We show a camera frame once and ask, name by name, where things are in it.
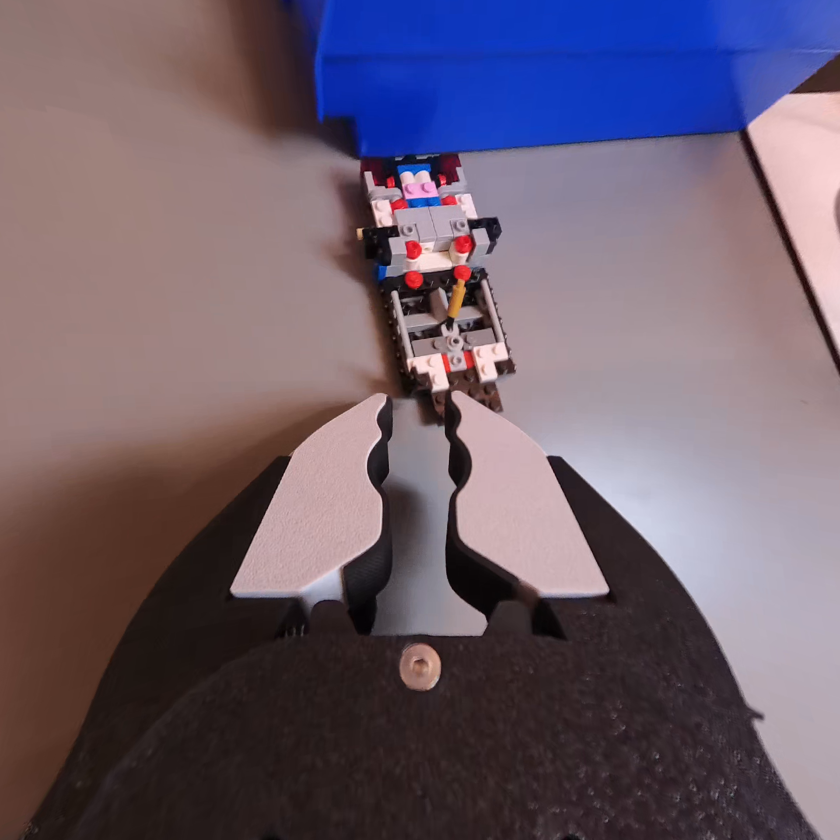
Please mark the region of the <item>large blue plastic bin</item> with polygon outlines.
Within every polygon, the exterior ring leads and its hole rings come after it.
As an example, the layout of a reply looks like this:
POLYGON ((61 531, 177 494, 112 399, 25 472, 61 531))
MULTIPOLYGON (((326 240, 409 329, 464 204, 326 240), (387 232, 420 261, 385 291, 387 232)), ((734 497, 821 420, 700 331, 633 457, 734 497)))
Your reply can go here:
POLYGON ((736 132, 839 50, 838 1, 290 5, 360 156, 736 132))

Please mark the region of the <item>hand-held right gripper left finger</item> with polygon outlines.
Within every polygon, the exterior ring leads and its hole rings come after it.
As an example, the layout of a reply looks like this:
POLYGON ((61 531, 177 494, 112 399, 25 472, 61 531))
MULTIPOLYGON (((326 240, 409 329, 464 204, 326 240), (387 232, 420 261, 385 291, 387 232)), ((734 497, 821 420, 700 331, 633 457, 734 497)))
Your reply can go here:
POLYGON ((237 598, 298 599, 305 612, 341 602, 368 634, 392 572, 382 484, 392 400, 377 393, 295 448, 230 587, 237 598))

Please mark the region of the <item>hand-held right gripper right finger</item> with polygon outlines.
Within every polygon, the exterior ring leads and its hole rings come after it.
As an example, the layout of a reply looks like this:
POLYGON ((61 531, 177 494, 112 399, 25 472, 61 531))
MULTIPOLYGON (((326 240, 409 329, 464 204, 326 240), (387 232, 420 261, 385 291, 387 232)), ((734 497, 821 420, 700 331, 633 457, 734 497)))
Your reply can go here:
POLYGON ((490 619, 518 602, 533 631, 559 631, 548 601, 609 593, 548 456, 522 430, 467 396, 449 396, 446 573, 490 619))

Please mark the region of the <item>white book stand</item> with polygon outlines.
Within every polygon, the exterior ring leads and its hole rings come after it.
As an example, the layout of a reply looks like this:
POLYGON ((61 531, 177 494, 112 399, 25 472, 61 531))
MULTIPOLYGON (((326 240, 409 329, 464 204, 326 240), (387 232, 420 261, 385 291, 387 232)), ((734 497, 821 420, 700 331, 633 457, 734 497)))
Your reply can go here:
POLYGON ((753 120, 743 138, 838 364, 839 93, 787 95, 753 120))

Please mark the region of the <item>brick car model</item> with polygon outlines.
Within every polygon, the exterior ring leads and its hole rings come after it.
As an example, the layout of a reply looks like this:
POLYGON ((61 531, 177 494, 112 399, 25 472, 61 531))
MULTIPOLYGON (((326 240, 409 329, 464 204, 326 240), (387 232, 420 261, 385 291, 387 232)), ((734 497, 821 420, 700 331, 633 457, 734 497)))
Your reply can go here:
POLYGON ((356 237, 406 394, 440 417, 451 392, 500 413, 498 382, 516 365, 487 271, 499 219, 477 213, 457 154, 362 159, 360 183, 371 224, 356 237))

